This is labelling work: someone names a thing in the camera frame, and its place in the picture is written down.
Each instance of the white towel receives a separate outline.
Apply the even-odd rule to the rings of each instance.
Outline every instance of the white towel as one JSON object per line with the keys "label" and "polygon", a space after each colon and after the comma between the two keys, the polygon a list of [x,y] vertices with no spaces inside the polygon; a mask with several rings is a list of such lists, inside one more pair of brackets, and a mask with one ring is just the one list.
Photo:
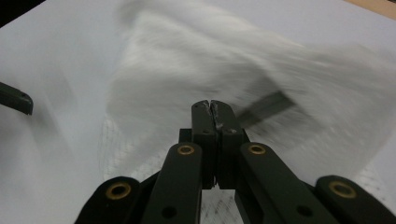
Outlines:
{"label": "white towel", "polygon": [[[107,99],[105,179],[159,171],[201,100],[231,105],[250,139],[310,184],[353,178],[395,128],[395,60],[378,52],[303,47],[198,2],[133,1],[121,15],[129,41]],[[262,109],[282,94],[291,103]],[[232,191],[204,191],[201,220],[241,223]]]}

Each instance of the white table surface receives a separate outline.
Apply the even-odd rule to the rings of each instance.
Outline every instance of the white table surface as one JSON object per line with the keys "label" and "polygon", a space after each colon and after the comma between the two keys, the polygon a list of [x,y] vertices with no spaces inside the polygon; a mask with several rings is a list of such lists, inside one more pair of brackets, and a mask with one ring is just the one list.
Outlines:
{"label": "white table surface", "polygon": [[[48,0],[0,29],[0,81],[35,103],[32,117],[0,106],[0,223],[73,223],[102,183],[106,88],[125,44],[121,2]],[[298,43],[396,55],[396,21],[341,0],[207,2]],[[396,137],[374,162],[394,195],[395,146]]]}

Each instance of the black object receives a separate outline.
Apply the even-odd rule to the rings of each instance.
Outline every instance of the black object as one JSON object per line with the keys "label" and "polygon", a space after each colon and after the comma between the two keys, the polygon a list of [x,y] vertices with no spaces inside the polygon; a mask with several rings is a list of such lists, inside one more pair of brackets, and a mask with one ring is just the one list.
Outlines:
{"label": "black object", "polygon": [[32,98],[13,87],[0,82],[0,104],[21,111],[26,115],[33,113]]}
{"label": "black object", "polygon": [[201,189],[235,189],[244,223],[396,223],[354,182],[330,175],[313,188],[268,146],[249,142],[230,106],[194,104],[161,171],[142,183],[117,177],[84,205],[77,224],[199,223]]}
{"label": "black object", "polygon": [[17,19],[30,9],[40,5],[45,0],[1,0],[0,1],[0,28]]}

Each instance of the crumpled fabric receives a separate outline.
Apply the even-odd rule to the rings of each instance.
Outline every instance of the crumpled fabric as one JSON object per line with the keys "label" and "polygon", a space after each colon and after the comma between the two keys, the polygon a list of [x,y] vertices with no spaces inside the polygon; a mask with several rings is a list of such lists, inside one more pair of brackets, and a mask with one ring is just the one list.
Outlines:
{"label": "crumpled fabric", "polygon": [[[232,106],[251,141],[303,181],[356,176],[395,128],[396,60],[362,46],[304,47],[192,1],[132,1],[109,88],[105,179],[159,171],[191,105]],[[242,223],[231,190],[203,192],[203,223]]]}

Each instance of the brass screw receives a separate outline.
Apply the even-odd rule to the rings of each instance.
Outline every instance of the brass screw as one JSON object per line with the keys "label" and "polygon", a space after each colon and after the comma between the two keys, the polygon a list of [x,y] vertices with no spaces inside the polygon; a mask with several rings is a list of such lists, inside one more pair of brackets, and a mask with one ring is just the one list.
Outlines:
{"label": "brass screw", "polygon": [[332,181],[329,184],[329,188],[333,193],[343,198],[353,199],[357,196],[356,191],[352,187],[341,181]]}
{"label": "brass screw", "polygon": [[183,156],[187,156],[190,155],[192,153],[194,153],[194,148],[190,147],[190,146],[181,146],[177,149],[178,154],[183,155]]}
{"label": "brass screw", "polygon": [[256,155],[262,155],[265,153],[265,148],[259,145],[252,145],[248,147],[248,150]]}
{"label": "brass screw", "polygon": [[131,186],[126,182],[116,182],[108,187],[106,196],[111,200],[119,200],[131,193]]}

